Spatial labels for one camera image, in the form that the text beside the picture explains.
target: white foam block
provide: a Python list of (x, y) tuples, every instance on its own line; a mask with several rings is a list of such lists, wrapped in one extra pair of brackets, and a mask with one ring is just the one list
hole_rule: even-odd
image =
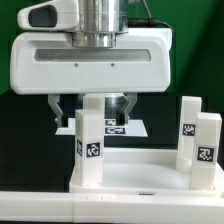
[(194, 147), (197, 113), (201, 111), (200, 97), (182, 97), (180, 131), (176, 169), (190, 172)]
[(76, 184), (102, 182), (104, 114), (97, 110), (76, 111), (75, 175)]
[(105, 112), (105, 94), (89, 93), (83, 97), (83, 109), (99, 110), (101, 113)]
[(198, 113), (190, 189), (213, 190), (222, 119), (219, 114)]

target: white block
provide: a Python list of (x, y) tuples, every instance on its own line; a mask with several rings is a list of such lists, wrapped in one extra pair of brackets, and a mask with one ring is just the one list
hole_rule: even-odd
[(198, 113), (190, 189), (213, 190), (222, 119), (219, 114)]
[(97, 110), (77, 110), (75, 141), (76, 184), (102, 182), (104, 114)]
[(200, 97), (182, 97), (180, 131), (176, 169), (190, 172), (194, 147), (197, 113), (201, 111)]
[(105, 112), (105, 94), (91, 93), (83, 97), (83, 109)]

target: black cable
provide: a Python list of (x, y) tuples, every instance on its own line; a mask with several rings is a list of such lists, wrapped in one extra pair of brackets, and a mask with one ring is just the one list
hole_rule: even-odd
[(147, 17), (148, 17), (148, 18), (152, 18), (152, 15), (151, 15), (151, 12), (150, 12), (150, 10), (149, 10), (149, 7), (148, 7), (148, 5), (147, 5), (146, 0), (141, 0), (141, 3), (142, 3), (142, 7), (143, 7), (143, 9), (145, 10), (145, 13), (146, 13)]

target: green wall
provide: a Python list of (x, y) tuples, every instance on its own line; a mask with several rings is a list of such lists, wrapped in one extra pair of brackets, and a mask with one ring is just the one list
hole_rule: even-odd
[[(10, 89), (10, 49), (22, 31), (17, 26), (17, 12), (40, 0), (0, 1), (0, 94)], [(168, 22), (176, 33), (176, 45), (170, 53), (172, 82), (168, 92), (208, 96), (214, 106), (224, 111), (221, 73), (223, 46), (222, 0), (148, 0), (153, 17)], [(139, 15), (144, 12), (139, 4)], [(136, 5), (130, 4), (129, 16), (135, 17)]]

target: white platform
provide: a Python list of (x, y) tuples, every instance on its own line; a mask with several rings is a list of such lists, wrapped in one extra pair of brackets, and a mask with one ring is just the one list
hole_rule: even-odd
[(0, 192), (1, 221), (119, 224), (223, 224), (223, 171), (216, 189), (188, 190), (176, 150), (104, 150), (104, 182), (75, 193)]
[[(68, 127), (67, 128), (58, 128), (56, 135), (75, 135), (75, 118), (68, 119)], [(129, 120), (128, 125), (125, 126), (108, 126), (105, 125), (106, 128), (117, 129), (118, 132), (114, 132), (111, 134), (105, 133), (105, 136), (127, 136), (127, 137), (148, 137), (147, 132), (145, 130), (145, 126), (142, 120)], [(119, 130), (125, 129), (125, 133), (119, 133)]]
[(176, 170), (176, 150), (104, 149), (103, 182), (94, 186), (70, 184), (74, 193), (149, 194), (217, 197), (224, 189), (224, 172), (217, 164), (216, 189), (189, 190), (190, 174)]

